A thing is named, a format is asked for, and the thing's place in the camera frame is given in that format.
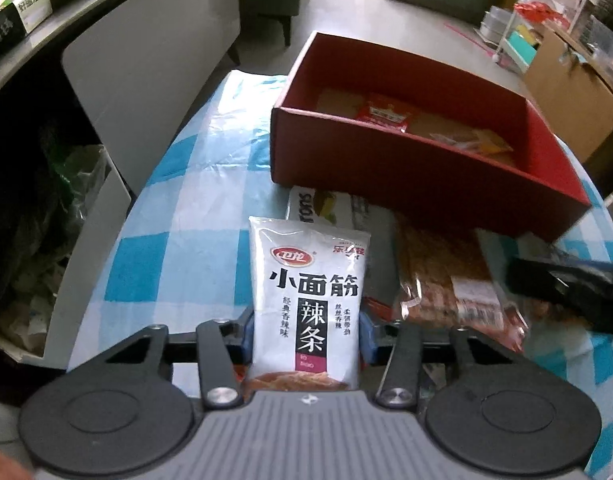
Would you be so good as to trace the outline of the wooden cabinet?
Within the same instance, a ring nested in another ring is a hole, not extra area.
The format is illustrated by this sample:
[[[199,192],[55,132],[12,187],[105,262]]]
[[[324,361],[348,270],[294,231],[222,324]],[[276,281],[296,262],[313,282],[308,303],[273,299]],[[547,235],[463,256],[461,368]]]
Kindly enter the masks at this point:
[[[523,79],[549,126],[580,162],[613,160],[613,87],[578,44],[559,29],[546,29]]]

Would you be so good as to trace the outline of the blue white checkered tablecloth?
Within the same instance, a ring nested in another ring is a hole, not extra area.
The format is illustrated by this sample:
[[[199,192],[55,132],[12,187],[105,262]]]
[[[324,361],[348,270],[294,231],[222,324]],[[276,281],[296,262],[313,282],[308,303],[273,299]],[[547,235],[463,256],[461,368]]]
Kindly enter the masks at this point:
[[[211,318],[238,318],[250,306],[249,217],[286,217],[289,188],[270,176],[270,118],[287,76],[232,70],[190,118],[140,192],[101,271],[68,369],[144,326],[172,333]],[[556,247],[613,262],[613,222],[568,146],[558,140],[592,208]],[[399,289],[395,218],[369,206],[372,233],[364,292],[389,307]],[[613,337],[566,323],[535,324],[530,359],[587,393],[603,429],[587,465],[613,479]]]

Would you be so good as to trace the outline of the black box on counter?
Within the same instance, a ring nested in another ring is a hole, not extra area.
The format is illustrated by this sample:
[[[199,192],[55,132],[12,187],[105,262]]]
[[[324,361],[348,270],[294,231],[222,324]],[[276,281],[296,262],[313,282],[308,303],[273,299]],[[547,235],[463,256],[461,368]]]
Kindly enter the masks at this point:
[[[52,15],[50,0],[0,0],[0,58]]]

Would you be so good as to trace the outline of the white latiao snack bag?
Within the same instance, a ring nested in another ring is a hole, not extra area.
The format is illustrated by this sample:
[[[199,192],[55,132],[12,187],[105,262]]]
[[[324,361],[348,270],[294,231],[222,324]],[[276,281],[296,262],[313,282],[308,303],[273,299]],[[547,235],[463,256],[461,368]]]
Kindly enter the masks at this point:
[[[249,220],[252,358],[244,390],[357,388],[371,237],[297,220]]]

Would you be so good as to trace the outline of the yellow snack packet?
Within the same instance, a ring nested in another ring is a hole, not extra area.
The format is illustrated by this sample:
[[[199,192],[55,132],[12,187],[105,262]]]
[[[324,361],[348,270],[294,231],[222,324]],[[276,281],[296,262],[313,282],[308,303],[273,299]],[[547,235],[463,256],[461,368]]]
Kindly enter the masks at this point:
[[[511,152],[504,139],[491,130],[463,129],[444,133],[430,133],[430,138],[468,153],[492,156]]]

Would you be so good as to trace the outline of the red plastic bag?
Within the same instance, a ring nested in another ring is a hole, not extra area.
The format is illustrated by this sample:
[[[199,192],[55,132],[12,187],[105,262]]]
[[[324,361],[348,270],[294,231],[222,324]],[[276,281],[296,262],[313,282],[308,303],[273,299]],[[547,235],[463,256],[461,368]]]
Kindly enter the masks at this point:
[[[524,20],[531,23],[553,22],[564,29],[569,29],[570,26],[570,21],[564,14],[557,12],[547,3],[541,1],[516,2],[514,10]]]

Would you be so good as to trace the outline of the white side table panel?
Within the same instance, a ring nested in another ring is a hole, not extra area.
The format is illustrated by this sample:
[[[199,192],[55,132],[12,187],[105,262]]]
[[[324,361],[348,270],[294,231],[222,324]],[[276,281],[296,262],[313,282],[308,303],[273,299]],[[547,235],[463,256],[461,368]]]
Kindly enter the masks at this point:
[[[70,84],[132,192],[239,31],[238,0],[128,0],[64,50]]]

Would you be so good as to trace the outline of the red cola candy bag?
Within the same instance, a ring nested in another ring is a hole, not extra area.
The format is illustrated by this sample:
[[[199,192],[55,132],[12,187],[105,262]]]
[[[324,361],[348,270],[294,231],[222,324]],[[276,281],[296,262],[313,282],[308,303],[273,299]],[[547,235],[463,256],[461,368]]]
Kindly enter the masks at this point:
[[[389,304],[384,304],[375,298],[364,296],[362,308],[369,312],[369,315],[372,318],[375,318],[375,320],[379,320],[380,322],[399,323],[401,321],[401,318],[399,318],[399,314],[394,307],[389,306]]]

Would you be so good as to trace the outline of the clear brown jerky packet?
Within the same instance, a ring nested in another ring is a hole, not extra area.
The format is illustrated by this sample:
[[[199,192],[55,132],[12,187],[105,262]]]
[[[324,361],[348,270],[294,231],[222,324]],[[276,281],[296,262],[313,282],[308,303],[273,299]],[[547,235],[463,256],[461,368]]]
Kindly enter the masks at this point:
[[[520,353],[529,325],[494,281],[474,231],[395,217],[399,292],[393,316],[433,328],[470,327]]]

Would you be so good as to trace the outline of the red cardboard box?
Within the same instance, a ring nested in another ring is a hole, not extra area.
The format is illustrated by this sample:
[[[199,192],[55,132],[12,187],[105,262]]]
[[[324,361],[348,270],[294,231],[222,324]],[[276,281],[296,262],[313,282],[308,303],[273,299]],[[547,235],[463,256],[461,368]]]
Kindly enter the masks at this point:
[[[504,162],[363,122],[372,93],[418,110],[418,125],[498,134]],[[591,206],[569,157],[524,96],[402,50],[316,32],[271,115],[271,176],[284,186],[346,192],[419,218],[553,242]]]

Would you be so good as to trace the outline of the white metal shelf rack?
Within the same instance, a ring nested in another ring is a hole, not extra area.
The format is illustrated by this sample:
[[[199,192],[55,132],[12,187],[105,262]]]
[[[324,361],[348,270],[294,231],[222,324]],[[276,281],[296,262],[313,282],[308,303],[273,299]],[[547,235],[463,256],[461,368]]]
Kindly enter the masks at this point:
[[[485,44],[491,60],[500,66],[526,73],[549,26],[569,35],[581,32],[583,21],[601,0],[512,0],[491,6],[475,33]]]

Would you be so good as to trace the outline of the red spicy strip snack bag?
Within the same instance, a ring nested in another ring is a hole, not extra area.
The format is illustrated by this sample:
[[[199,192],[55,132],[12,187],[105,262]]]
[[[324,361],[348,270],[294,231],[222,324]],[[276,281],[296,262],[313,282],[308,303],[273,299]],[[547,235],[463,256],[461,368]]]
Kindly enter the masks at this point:
[[[355,119],[391,130],[407,132],[409,125],[419,114],[421,110],[416,106],[389,98],[389,96],[371,93],[360,107]]]

